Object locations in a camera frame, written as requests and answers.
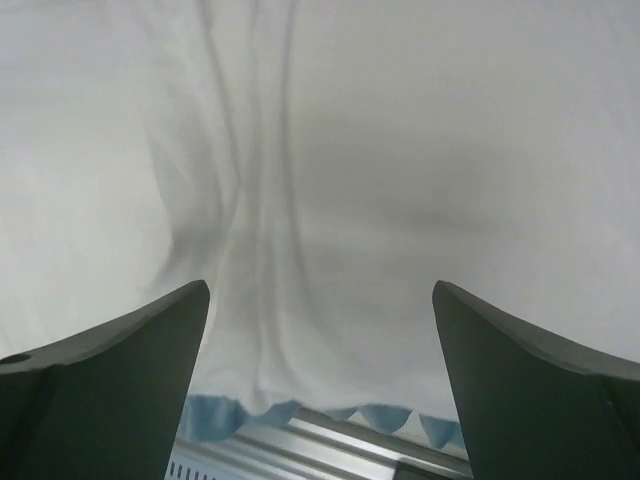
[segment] white fabric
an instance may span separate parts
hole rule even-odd
[[[194,392],[455,418],[445,279],[640,361],[636,1],[57,3],[0,7],[7,352],[204,277]]]

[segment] white cloth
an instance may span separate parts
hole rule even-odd
[[[637,2],[58,3],[0,10],[8,352],[204,277],[194,392],[455,418],[444,279],[640,361]]]

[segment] blue scalloped trim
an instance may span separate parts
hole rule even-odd
[[[279,427],[291,420],[300,404],[296,401],[276,404],[261,415],[248,413],[237,400],[227,397],[190,395],[184,404],[178,435],[192,443],[221,442],[245,425]],[[360,412],[371,427],[385,435],[398,431],[407,422],[411,410],[390,405],[364,405],[326,413],[336,420],[348,420]],[[449,444],[464,447],[460,424],[420,415],[420,423],[434,448]]]

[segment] metal track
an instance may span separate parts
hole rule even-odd
[[[472,478],[464,460],[306,409],[282,428],[246,427],[222,443],[177,440],[165,478],[393,480],[400,462],[442,478]]]

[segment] metal surface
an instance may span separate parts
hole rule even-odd
[[[282,428],[247,427],[218,444],[195,447],[178,440],[172,459],[178,457],[191,462],[193,472],[200,465],[198,480],[205,472],[208,480],[214,472],[216,480],[392,480],[399,462],[444,478],[472,478],[464,460],[305,409]],[[179,478],[175,473],[166,478]]]

